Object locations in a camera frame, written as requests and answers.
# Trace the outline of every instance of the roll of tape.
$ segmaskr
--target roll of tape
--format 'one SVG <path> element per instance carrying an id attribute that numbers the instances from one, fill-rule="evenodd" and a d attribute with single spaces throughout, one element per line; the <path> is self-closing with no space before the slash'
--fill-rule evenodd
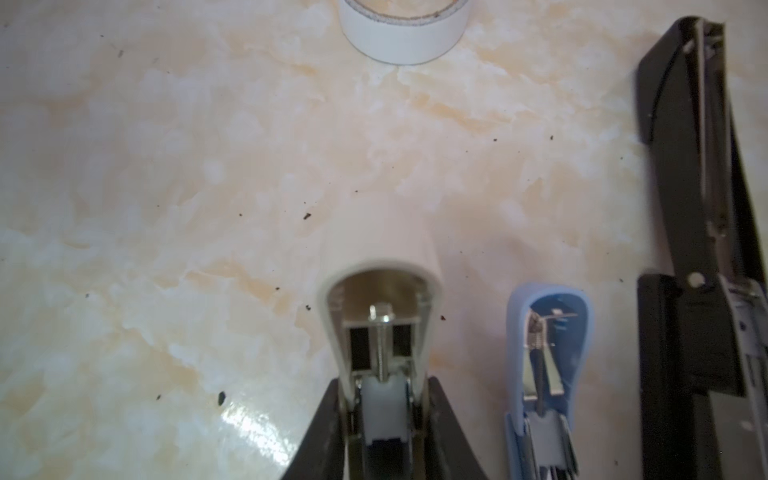
<path id="1" fill-rule="evenodd" d="M 469 18 L 469 0 L 455 0 L 439 12 L 414 18 L 382 15 L 357 0 L 339 0 L 339 20 L 352 45 L 379 61 L 415 65 L 456 45 Z"/>

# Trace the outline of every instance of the open stapler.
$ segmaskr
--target open stapler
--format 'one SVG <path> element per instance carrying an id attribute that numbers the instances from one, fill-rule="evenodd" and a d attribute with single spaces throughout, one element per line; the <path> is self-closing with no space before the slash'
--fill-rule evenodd
<path id="1" fill-rule="evenodd" d="M 526 283 L 507 305 L 505 432 L 514 480 L 572 480 L 574 394 L 589 349 L 592 308 L 580 290 Z"/>
<path id="2" fill-rule="evenodd" d="M 343 204 L 326 228 L 316 305 L 339 377 L 283 480 L 485 480 L 435 378 L 442 276 L 424 223 L 394 199 Z"/>
<path id="3" fill-rule="evenodd" d="M 765 277 L 726 77 L 723 25 L 698 17 L 637 69 L 674 267 L 637 283 L 645 480 L 768 478 Z"/>

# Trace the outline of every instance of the rectangular hole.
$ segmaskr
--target rectangular hole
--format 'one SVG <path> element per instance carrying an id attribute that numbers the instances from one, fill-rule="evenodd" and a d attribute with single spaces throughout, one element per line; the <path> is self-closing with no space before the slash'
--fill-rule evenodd
<path id="1" fill-rule="evenodd" d="M 395 325 L 392 327 L 392 354 L 411 356 L 411 326 Z"/>
<path id="2" fill-rule="evenodd" d="M 368 329 L 350 329 L 349 344 L 352 347 L 352 370 L 370 370 L 371 356 L 368 353 Z"/>

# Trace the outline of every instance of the blue stapler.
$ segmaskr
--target blue stapler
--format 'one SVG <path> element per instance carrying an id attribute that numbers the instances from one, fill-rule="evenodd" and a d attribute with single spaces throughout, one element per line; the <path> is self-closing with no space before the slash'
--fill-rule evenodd
<path id="1" fill-rule="evenodd" d="M 507 453 L 512 480 L 570 480 L 574 391 L 590 344 L 580 290 L 526 283 L 507 305 Z"/>

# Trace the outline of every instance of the marble tabletop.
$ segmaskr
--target marble tabletop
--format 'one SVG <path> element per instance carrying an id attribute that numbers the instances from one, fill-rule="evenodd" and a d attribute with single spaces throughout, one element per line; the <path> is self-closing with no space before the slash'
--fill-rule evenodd
<path id="1" fill-rule="evenodd" d="M 279 478 L 336 374 L 323 225 L 390 192 L 435 238 L 429 368 L 489 478 L 506 300 L 545 281 L 594 302 L 583 478 L 639 479 L 635 280 L 669 262 L 633 75 L 683 15 L 727 22 L 768 252 L 763 0 L 475 0 L 412 67 L 355 50 L 334 0 L 3 2 L 0 478 Z"/>

